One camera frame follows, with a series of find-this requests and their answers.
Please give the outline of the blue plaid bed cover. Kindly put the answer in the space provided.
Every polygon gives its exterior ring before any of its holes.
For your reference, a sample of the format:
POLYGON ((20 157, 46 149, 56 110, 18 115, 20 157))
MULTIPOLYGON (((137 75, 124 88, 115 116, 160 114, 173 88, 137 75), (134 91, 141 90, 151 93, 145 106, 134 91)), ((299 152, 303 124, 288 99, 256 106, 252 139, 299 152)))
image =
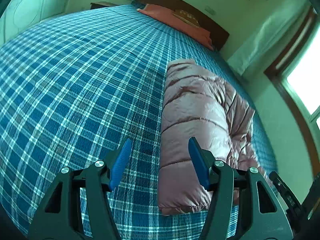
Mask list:
POLYGON ((80 170, 131 137, 120 185, 107 195, 122 239, 197 239, 206 211, 157 206, 167 65, 193 59, 250 100, 216 49, 133 3, 38 23, 1 46, 1 205, 26 235, 61 168, 80 170))

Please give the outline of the right window curtain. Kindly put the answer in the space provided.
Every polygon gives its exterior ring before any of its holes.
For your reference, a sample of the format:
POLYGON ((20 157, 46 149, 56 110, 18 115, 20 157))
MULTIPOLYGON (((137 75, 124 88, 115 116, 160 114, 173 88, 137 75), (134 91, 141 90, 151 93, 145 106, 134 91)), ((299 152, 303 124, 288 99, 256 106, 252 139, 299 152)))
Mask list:
POLYGON ((283 0, 253 34, 228 59, 240 76, 248 72, 280 41, 297 22, 310 3, 308 0, 283 0))

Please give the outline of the red pillow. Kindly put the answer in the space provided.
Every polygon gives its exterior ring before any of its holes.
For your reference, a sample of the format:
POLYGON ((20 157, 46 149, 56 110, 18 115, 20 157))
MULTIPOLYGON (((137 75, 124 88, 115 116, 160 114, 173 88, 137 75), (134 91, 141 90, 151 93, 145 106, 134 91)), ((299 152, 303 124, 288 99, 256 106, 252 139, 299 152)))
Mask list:
POLYGON ((137 11, 190 36, 206 48, 214 50, 209 31, 183 22, 172 14, 173 10, 160 5, 147 4, 143 9, 137 9, 137 11))

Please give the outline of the brown embroidered cushion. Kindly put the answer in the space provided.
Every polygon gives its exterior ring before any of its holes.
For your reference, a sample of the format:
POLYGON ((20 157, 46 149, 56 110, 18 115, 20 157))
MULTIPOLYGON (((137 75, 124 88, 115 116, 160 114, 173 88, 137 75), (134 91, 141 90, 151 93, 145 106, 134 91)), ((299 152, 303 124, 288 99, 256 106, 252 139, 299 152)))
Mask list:
POLYGON ((200 24, 198 22, 198 20, 195 18, 194 15, 192 15, 191 13, 184 11, 182 9, 176 9, 173 13, 172 13, 175 17, 179 18, 180 20, 182 20, 183 22, 195 27, 195 28, 199 28, 200 24))

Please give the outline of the white wall socket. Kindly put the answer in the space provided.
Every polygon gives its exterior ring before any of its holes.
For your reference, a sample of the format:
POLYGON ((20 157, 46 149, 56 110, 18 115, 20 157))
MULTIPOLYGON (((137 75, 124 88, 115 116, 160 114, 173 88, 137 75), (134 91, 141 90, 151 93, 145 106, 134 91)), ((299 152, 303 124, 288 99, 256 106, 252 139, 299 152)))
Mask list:
POLYGON ((213 16, 216 15, 216 11, 212 9, 210 6, 205 6, 205 11, 213 16))

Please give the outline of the right window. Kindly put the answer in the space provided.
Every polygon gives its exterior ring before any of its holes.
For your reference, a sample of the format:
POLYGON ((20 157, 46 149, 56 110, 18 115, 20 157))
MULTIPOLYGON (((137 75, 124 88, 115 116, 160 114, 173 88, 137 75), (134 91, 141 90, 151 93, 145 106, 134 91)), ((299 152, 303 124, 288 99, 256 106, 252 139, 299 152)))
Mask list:
POLYGON ((281 53, 264 71, 302 134, 313 176, 319 173, 319 14, 309 7, 281 53))

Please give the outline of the dark wooden headboard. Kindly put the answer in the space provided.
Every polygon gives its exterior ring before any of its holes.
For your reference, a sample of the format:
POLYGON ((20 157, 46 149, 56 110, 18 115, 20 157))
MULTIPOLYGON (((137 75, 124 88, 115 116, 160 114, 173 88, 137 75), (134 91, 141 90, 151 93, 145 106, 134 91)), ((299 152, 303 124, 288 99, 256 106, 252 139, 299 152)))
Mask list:
POLYGON ((220 51, 228 40, 229 33, 217 24, 210 17, 186 3, 183 0, 135 0, 142 4, 155 4, 160 5, 171 10, 182 9, 191 13, 198 20, 200 26, 210 32, 213 46, 220 51))

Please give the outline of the dark wooden nightstand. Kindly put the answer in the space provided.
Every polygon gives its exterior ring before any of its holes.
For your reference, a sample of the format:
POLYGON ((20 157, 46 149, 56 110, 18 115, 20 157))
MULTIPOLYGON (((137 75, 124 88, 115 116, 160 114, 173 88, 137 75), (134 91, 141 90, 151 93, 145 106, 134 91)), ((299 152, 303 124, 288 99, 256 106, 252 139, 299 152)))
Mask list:
POLYGON ((109 8, 109 7, 116 7, 117 4, 109 3, 109 2, 92 2, 90 9, 99 9, 99 8, 109 8))

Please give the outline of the pink quilted puffer jacket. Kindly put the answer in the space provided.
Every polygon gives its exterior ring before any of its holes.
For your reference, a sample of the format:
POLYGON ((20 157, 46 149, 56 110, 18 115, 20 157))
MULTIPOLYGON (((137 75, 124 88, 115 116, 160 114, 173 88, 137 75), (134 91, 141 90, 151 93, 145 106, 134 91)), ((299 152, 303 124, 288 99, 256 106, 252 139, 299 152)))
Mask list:
POLYGON ((267 172, 252 144, 255 111, 235 88, 192 59, 168 64, 161 121, 158 207, 165 216, 208 210, 212 194, 199 183, 188 141, 232 168, 267 172))

